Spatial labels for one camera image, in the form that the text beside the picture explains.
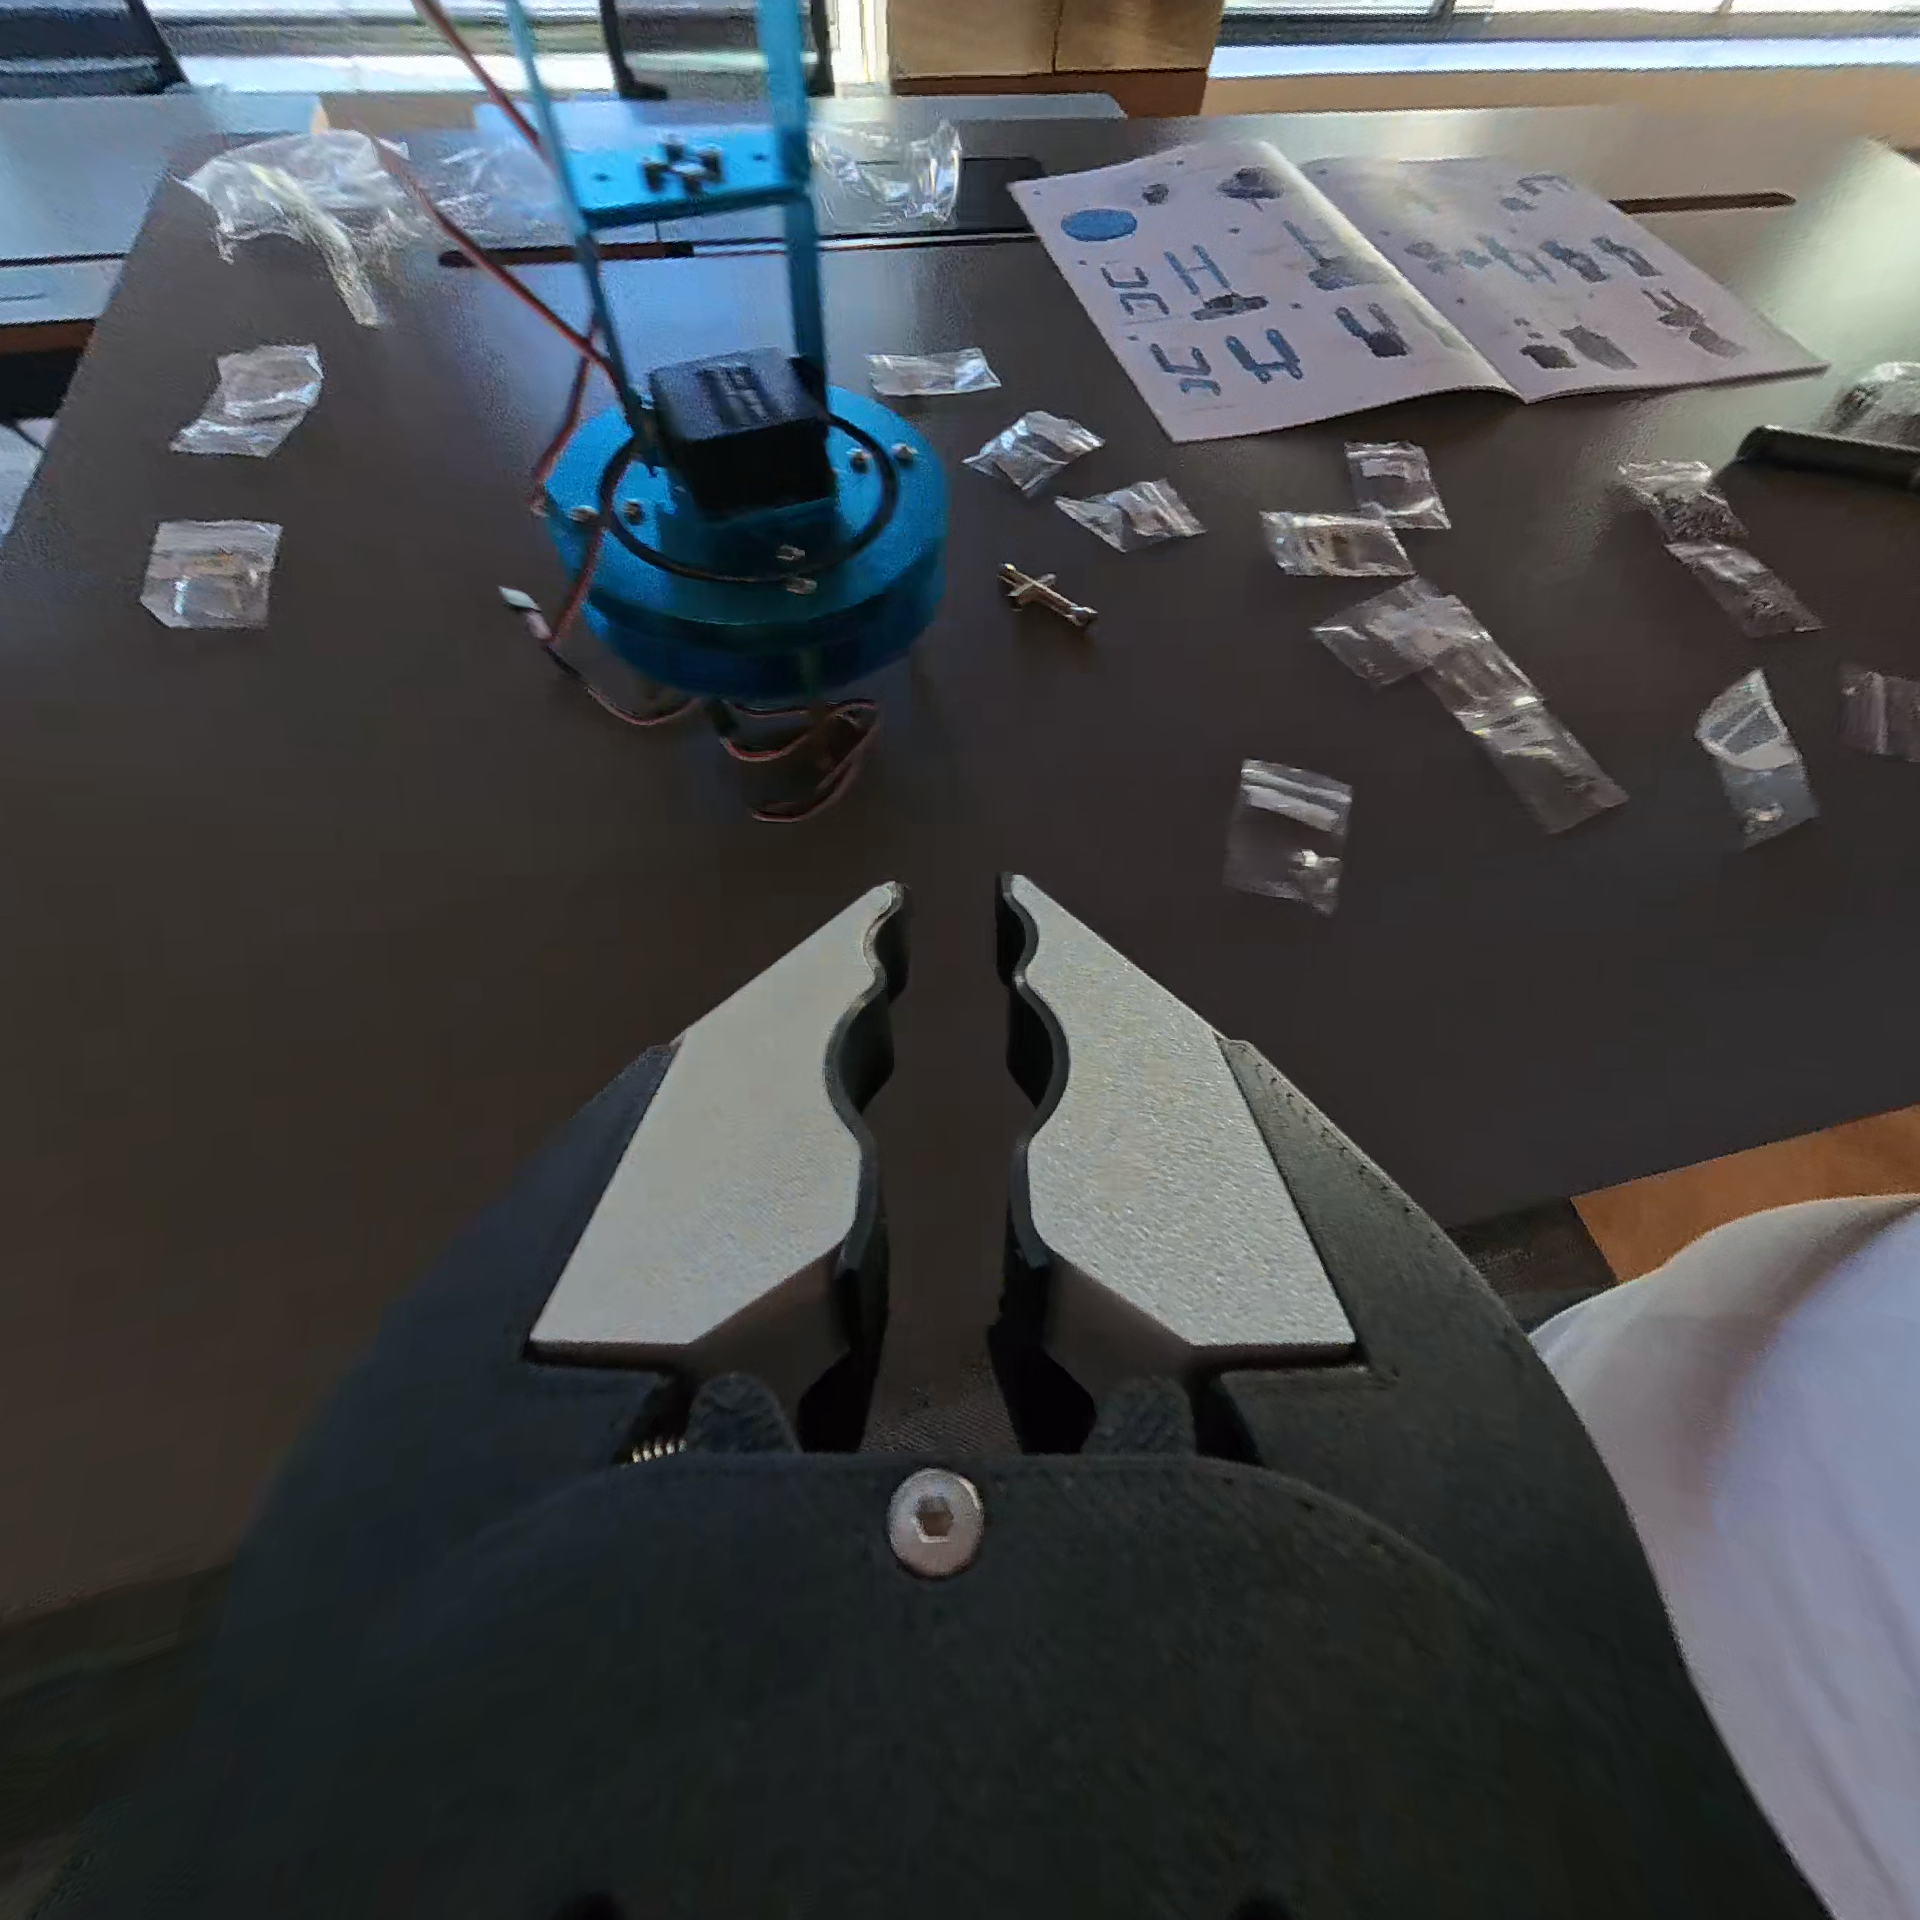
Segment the dark desk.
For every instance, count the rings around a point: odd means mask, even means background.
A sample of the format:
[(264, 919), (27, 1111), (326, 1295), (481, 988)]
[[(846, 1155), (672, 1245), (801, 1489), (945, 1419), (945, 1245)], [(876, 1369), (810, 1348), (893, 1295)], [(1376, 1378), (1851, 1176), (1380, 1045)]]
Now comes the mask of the dark desk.
[[(225, 262), (164, 183), (6, 552), (6, 1619), (227, 1561), (387, 1304), (552, 1132), (881, 880), (908, 993), (877, 1096), (893, 1317), (877, 1433), (966, 1402), (1018, 1096), (996, 876), (1031, 876), (1260, 1045), (1450, 1227), (1915, 1102), (1915, 774), (1837, 733), (1837, 663), (1915, 672), (1915, 501), (1729, 475), (1827, 621), (1751, 644), (1614, 473), (1727, 460), (1915, 354), (1915, 165), (1811, 129), (1398, 118), (1633, 212), (1830, 364), (1666, 396), (1435, 396), (1168, 443), (1031, 236), (826, 258), (836, 369), (978, 345), (954, 468), (1031, 404), (1168, 479), (1196, 541), (1121, 557), (951, 475), (949, 596), (877, 684), (852, 792), (750, 821), (693, 724), (626, 728), (498, 604), (560, 573), (524, 473), (567, 353), (429, 258), (383, 330), (304, 247)], [(220, 354), (314, 345), (267, 460), (169, 451)], [(1350, 443), (1426, 455), (1429, 489)], [(1359, 535), (1372, 493), (1429, 526)], [(1278, 561), (1266, 511), (1333, 533)], [(1095, 607), (1018, 610), (1000, 565)], [(1398, 579), (1466, 604), (1625, 792), (1547, 831), (1422, 676), (1313, 627)], [(1760, 672), (1815, 812), (1751, 838), (1699, 724)], [(1326, 847), (1241, 810), (1350, 788)], [(1333, 913), (1227, 882), (1335, 851)]]

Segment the crumpled clear plastic wrap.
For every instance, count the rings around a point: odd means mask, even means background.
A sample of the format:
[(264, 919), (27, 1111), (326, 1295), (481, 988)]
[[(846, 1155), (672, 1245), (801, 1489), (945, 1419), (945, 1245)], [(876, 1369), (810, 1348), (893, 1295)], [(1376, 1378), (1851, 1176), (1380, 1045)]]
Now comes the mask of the crumpled clear plastic wrap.
[(881, 126), (812, 126), (806, 147), (823, 230), (906, 236), (957, 223), (964, 165), (957, 122), (936, 121), (919, 135)]
[(236, 262), (247, 242), (308, 247), (353, 324), (390, 324), (383, 284), (433, 238), (403, 157), (362, 130), (287, 134), (225, 148), (183, 177)]

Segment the black mesh office chair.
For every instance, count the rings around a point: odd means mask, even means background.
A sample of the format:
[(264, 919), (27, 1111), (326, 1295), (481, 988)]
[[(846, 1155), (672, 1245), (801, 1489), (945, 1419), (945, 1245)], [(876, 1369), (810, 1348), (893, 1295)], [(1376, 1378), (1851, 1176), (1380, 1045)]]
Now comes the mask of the black mesh office chair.
[(762, 15), (799, 31), (806, 95), (836, 91), (827, 2), (595, 2), (614, 95), (624, 101), (732, 98), (762, 91)]

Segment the scatter of small parts bags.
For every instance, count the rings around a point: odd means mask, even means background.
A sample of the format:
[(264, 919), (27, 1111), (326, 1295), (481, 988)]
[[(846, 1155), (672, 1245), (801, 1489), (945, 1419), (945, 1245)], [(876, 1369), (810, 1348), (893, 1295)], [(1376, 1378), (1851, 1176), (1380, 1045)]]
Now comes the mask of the scatter of small parts bags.
[[(216, 361), (220, 378), (206, 396), (195, 420), (187, 420), (169, 441), (169, 451), (193, 458), (253, 458), (267, 460), (304, 424), (323, 388), (323, 364), (314, 345), (262, 345), (253, 349), (227, 353)], [(998, 388), (1000, 382), (988, 358), (978, 347), (942, 349), (925, 354), (872, 353), (867, 354), (876, 394), (897, 396), (949, 396)], [(981, 447), (968, 468), (993, 469), (1015, 484), (1040, 484), (1069, 465), (1069, 458), (1096, 447), (1096, 437), (1079, 424), (1043, 413), (1030, 413), (1013, 424), (991, 447)], [(1406, 479), (1409, 486), (1429, 489), (1426, 455), (1406, 443), (1350, 443), (1347, 460), (1359, 479), (1367, 473), (1388, 473)], [(1668, 519), (1666, 553), (1687, 565), (1725, 607), (1740, 618), (1752, 617), (1747, 631), (1798, 634), (1811, 631), (1819, 621), (1812, 614), (1740, 546), (1746, 535), (1729, 533), (1727, 541), (1709, 541), (1722, 526), (1716, 514), (1725, 510), (1718, 484), (1710, 468), (1640, 463), (1620, 468), (1621, 486), (1640, 499), (1657, 516), (1674, 510)], [(1369, 541), (1380, 533), (1429, 526), (1426, 516), (1402, 516), (1398, 507), (1388, 510), (1388, 493), (1372, 493), (1373, 507), (1362, 507), (1356, 528)], [(1069, 499), (1061, 493), (1056, 503), (1079, 526), (1103, 535), (1125, 535), (1136, 546), (1146, 535), (1172, 533), (1172, 519), (1185, 510), (1170, 503), (1162, 484), (1136, 486), (1090, 499)], [(1287, 566), (1301, 561), (1305, 573), (1333, 566), (1333, 533), (1324, 539), (1311, 533), (1305, 514), (1266, 511), (1261, 516), (1264, 541)], [(537, 604), (514, 587), (501, 587), (509, 607), (522, 610), (530, 630), (540, 638), (547, 654), (574, 674), (560, 650), (560, 617), (552, 627), (540, 624)], [(1616, 805), (1625, 792), (1607, 775), (1572, 731), (1550, 711), (1540, 691), (1527, 682), (1522, 668), (1487, 631), (1475, 614), (1453, 596), (1439, 593), (1422, 577), (1398, 579), (1338, 618), (1313, 627), (1313, 638), (1352, 674), (1369, 684), (1398, 684), (1422, 676), (1436, 701), (1453, 714), (1488, 759), (1509, 782), (1513, 792), (1527, 805), (1547, 831), (1564, 831), (1586, 823)], [(1844, 668), (1842, 674), (1844, 731), (1866, 753), (1904, 755), (1915, 763), (1915, 682), (1898, 682), (1866, 668)], [(776, 802), (756, 812), (766, 823), (799, 823), (831, 805), (856, 771), (856, 759), (867, 746), (876, 725), (872, 701), (843, 701), (823, 708), (799, 733), (783, 737), (767, 749), (750, 749), (732, 719), (715, 719), (723, 746), (741, 759), (766, 759), (787, 765), (797, 755), (821, 749), (823, 774), (806, 793), (780, 793)], [(1751, 838), (1777, 835), (1812, 818), (1815, 805), (1804, 783), (1804, 767), (1789, 740), (1786, 724), (1780, 719), (1763, 674), (1756, 668), (1732, 691), (1718, 694), (1709, 715), (1699, 724), (1699, 740), (1716, 755), (1718, 774), (1727, 775), (1729, 792), (1743, 788), (1747, 800), (1746, 829)], [(1241, 767), (1241, 810), (1252, 808), (1252, 818), (1287, 818), (1320, 835), (1326, 847), (1347, 831), (1352, 797), (1347, 785), (1311, 774), (1287, 774), (1266, 763), (1245, 763)], [(1299, 851), (1292, 877), (1252, 877), (1237, 853), (1227, 861), (1227, 882), (1244, 890), (1287, 897), (1311, 900), (1313, 910), (1333, 913), (1339, 861), (1335, 851)]]

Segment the grey desk with wooden edge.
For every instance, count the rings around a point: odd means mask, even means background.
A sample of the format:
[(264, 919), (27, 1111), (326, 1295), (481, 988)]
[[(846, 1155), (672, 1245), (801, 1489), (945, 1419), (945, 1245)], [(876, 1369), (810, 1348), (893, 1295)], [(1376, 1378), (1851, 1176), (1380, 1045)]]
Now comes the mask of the grey desk with wooden edge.
[(181, 88), (3, 101), (3, 349), (63, 353), (108, 309), (181, 153), (314, 126), (315, 95)]

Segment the black seat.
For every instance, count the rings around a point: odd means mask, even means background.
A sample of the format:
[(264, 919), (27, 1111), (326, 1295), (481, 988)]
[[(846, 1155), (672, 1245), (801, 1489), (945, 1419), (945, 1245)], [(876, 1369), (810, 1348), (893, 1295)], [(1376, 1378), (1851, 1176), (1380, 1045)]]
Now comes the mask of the black seat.
[(1522, 1333), (1616, 1284), (1584, 1214), (1556, 1198), (1448, 1230)]

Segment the brown cardboard box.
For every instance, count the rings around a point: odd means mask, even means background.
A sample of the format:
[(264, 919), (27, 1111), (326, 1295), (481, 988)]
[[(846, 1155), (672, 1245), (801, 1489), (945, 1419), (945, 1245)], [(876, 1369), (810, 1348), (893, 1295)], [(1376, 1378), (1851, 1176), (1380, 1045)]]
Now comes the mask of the brown cardboard box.
[(1129, 118), (1190, 118), (1223, 2), (889, 2), (889, 83), (908, 96), (1107, 95)]

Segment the large glass window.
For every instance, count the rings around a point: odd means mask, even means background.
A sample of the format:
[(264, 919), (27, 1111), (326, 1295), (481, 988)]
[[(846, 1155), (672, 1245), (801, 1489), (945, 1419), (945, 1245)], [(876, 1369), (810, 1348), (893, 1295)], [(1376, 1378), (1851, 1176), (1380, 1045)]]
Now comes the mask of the large glass window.
[(1915, 2), (1227, 2), (1207, 75), (1911, 67)]

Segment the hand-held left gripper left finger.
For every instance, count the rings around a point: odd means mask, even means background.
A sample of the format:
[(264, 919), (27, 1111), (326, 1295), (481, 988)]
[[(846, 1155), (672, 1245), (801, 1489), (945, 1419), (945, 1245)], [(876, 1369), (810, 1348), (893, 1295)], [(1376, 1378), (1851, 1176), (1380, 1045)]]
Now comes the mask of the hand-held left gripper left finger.
[(586, 1214), (530, 1356), (686, 1386), (748, 1375), (853, 1452), (889, 1326), (865, 1111), (893, 1068), (908, 894), (886, 880), (685, 1026)]

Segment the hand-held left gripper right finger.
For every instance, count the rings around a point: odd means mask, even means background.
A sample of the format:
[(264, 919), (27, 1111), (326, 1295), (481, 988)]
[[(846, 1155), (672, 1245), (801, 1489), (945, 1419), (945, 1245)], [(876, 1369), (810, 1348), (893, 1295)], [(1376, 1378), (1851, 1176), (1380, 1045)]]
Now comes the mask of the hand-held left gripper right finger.
[(1031, 877), (996, 882), (1010, 1153), (991, 1356), (1023, 1452), (1107, 1397), (1359, 1358), (1352, 1320), (1218, 1026)]

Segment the open instruction booklet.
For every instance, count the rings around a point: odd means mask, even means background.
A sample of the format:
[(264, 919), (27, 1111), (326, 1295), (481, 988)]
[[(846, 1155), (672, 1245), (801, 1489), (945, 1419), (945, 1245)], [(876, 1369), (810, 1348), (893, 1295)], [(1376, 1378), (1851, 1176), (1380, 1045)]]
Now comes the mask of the open instruction booklet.
[(1453, 391), (1547, 401), (1829, 369), (1554, 170), (1292, 162), (1237, 138), (1013, 199), (1176, 443)]

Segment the black metal bar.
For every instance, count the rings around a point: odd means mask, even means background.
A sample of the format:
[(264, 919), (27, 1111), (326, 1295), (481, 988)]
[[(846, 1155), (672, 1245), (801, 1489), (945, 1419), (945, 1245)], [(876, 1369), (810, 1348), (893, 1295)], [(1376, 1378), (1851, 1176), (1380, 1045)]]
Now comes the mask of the black metal bar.
[(1917, 493), (1917, 449), (1911, 443), (1763, 424), (1743, 437), (1734, 460), (1751, 468), (1820, 473)]

